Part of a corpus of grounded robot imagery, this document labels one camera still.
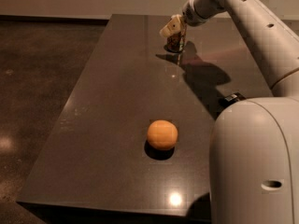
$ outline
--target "small object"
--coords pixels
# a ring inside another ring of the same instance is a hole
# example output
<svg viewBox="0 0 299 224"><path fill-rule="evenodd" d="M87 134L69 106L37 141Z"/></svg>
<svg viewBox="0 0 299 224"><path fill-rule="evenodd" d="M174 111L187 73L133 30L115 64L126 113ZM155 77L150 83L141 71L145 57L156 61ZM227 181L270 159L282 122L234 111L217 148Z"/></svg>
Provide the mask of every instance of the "small object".
<svg viewBox="0 0 299 224"><path fill-rule="evenodd" d="M243 101L243 100L246 100L246 98L242 94L240 94L239 92L236 92L236 93L232 93L229 96L221 98L219 100L219 104L221 106L223 106L224 108L226 108L229 105L232 105L232 104L234 104L234 103L236 103L238 101Z"/></svg>
<svg viewBox="0 0 299 224"><path fill-rule="evenodd" d="M170 150L178 140L178 129L171 122L156 120L149 126L147 140L157 150Z"/></svg>
<svg viewBox="0 0 299 224"><path fill-rule="evenodd" d="M187 23L179 14L173 15L170 22L160 31L160 35L167 37L167 49L171 52L182 52L185 46Z"/></svg>

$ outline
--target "floor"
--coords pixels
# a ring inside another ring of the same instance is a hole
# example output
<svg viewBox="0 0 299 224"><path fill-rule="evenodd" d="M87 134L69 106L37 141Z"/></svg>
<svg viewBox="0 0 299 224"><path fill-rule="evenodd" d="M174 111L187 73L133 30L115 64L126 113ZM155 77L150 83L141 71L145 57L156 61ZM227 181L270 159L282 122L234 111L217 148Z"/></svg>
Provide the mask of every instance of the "floor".
<svg viewBox="0 0 299 224"><path fill-rule="evenodd" d="M1 223L44 223L15 201L104 29L0 21Z"/></svg>

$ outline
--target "dark table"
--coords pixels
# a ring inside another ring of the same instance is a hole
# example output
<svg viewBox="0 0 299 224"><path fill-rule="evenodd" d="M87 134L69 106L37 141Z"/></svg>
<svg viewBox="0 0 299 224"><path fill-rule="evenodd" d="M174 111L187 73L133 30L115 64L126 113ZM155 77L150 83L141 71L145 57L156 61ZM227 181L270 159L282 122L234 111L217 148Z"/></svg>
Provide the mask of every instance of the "dark table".
<svg viewBox="0 0 299 224"><path fill-rule="evenodd" d="M237 91L248 98L271 92L230 19L188 27L181 54L167 52L159 36L168 21L112 16L19 203L179 217L200 212L195 203L209 193L218 100ZM178 127L169 159L147 151L156 119Z"/></svg>

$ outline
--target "orange ball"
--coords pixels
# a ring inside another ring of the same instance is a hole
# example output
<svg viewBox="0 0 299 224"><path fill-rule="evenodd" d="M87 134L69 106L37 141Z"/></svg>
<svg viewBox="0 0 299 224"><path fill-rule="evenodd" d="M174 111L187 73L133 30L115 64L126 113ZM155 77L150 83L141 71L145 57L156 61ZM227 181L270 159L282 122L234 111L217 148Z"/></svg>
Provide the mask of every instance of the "orange ball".
<svg viewBox="0 0 299 224"><path fill-rule="evenodd" d="M178 140L178 129L171 122L156 120L149 126L147 139L158 150L170 150Z"/></svg>

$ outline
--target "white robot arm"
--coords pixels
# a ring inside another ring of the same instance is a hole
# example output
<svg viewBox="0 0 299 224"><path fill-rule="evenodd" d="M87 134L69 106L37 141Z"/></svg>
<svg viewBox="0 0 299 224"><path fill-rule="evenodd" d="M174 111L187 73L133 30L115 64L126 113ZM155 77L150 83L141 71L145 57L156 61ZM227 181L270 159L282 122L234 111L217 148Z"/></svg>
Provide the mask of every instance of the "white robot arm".
<svg viewBox="0 0 299 224"><path fill-rule="evenodd" d="M299 37L259 0L189 0L183 16L197 26L223 11L276 97L238 102L217 118L212 223L299 224Z"/></svg>

